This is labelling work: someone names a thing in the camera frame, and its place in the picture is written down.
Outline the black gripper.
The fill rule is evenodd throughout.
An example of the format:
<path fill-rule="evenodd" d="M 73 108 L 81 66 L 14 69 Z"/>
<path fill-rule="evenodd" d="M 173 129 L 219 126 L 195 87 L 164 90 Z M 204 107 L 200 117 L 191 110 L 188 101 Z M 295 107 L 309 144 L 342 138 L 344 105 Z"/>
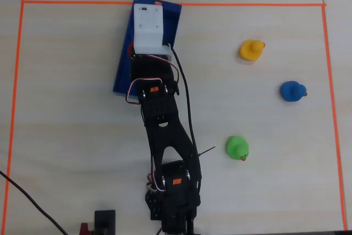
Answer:
<path fill-rule="evenodd" d="M 165 56 L 133 54 L 130 57 L 130 77 L 161 78 L 163 81 L 177 81 L 177 67 Z"/>

